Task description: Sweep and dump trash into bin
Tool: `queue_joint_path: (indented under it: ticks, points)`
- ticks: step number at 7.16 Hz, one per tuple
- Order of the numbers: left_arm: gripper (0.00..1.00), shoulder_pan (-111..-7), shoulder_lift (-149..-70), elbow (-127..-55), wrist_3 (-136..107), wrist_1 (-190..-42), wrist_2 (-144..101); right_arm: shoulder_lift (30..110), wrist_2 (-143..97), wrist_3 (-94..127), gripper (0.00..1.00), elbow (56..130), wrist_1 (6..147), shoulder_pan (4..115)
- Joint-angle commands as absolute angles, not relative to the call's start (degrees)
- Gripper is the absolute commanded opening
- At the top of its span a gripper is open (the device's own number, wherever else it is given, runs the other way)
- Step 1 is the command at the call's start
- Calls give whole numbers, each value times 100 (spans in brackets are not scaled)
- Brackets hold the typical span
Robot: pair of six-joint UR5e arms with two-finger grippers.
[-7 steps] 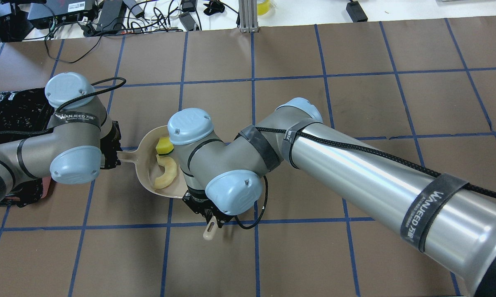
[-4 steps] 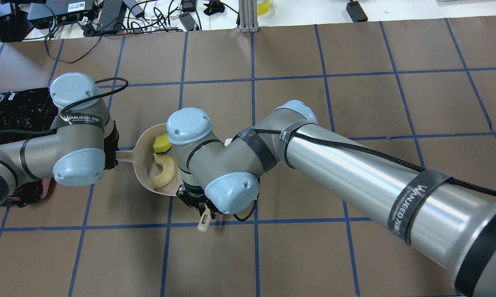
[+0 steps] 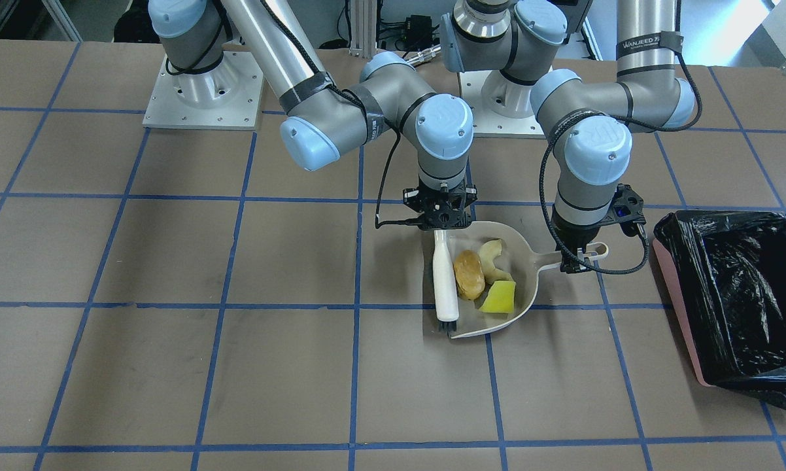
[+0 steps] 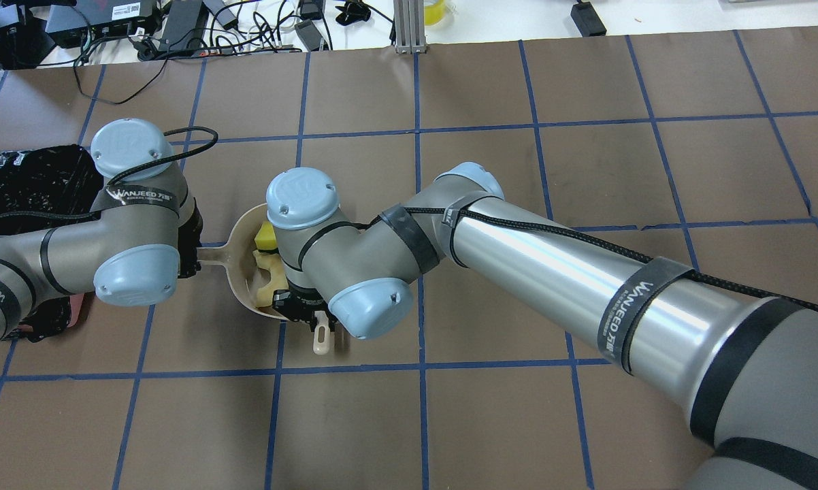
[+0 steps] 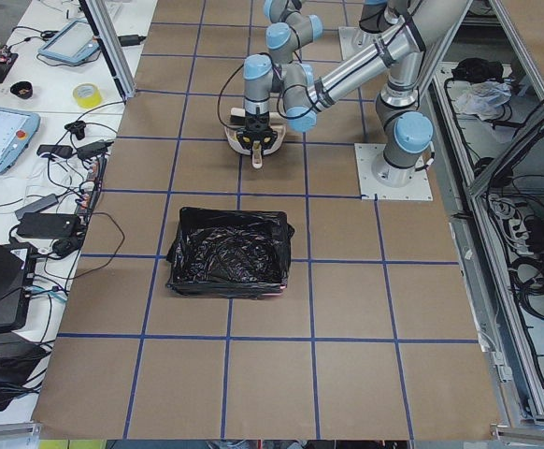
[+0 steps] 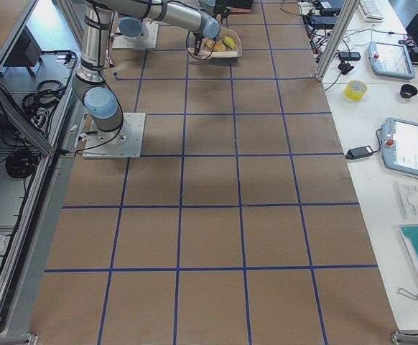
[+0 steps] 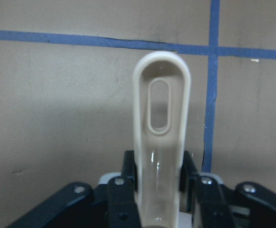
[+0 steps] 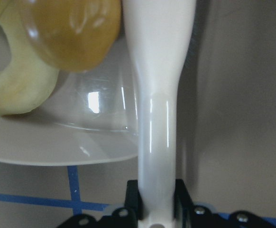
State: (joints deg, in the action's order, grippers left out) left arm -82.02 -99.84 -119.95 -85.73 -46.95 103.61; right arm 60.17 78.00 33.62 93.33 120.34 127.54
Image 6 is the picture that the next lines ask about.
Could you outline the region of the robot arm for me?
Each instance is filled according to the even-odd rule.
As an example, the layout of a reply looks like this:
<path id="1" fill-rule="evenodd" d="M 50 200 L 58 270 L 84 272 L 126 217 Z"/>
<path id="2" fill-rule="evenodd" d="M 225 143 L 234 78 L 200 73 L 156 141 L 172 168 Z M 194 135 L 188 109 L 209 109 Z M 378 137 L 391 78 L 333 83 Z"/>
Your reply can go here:
<path id="1" fill-rule="evenodd" d="M 150 18 L 164 22 L 204 37 L 214 39 L 221 24 L 213 18 L 216 1 L 85 1 L 91 6 L 118 12 L 126 17 Z"/>
<path id="2" fill-rule="evenodd" d="M 80 63 L 72 87 L 91 115 L 98 130 L 117 131 L 123 123 L 123 113 L 113 91 L 106 85 L 104 67 L 109 43 L 112 14 L 96 1 L 85 2 L 84 33 Z"/>

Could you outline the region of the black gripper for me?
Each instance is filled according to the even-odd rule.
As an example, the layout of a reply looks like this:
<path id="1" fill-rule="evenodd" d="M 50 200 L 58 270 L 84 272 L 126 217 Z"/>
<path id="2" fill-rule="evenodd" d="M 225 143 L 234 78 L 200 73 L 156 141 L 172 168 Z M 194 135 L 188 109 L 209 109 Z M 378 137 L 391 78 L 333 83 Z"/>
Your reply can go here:
<path id="1" fill-rule="evenodd" d="M 198 3 L 213 18 L 227 18 L 231 13 L 231 6 L 226 0 L 198 0 Z"/>

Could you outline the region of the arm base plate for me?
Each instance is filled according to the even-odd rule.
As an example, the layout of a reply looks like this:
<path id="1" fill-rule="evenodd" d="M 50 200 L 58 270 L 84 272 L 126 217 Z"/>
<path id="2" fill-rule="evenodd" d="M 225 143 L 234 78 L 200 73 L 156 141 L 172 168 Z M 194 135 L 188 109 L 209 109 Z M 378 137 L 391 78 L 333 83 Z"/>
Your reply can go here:
<path id="1" fill-rule="evenodd" d="M 90 132 L 95 134 L 87 136 L 83 156 L 92 159 L 140 157 L 145 122 L 145 113 L 125 113 L 121 131 L 115 136 L 116 132 L 99 131 L 92 121 Z"/>
<path id="2" fill-rule="evenodd" d="M 114 50 L 154 50 L 159 24 L 156 22 L 119 22 L 113 39 Z"/>

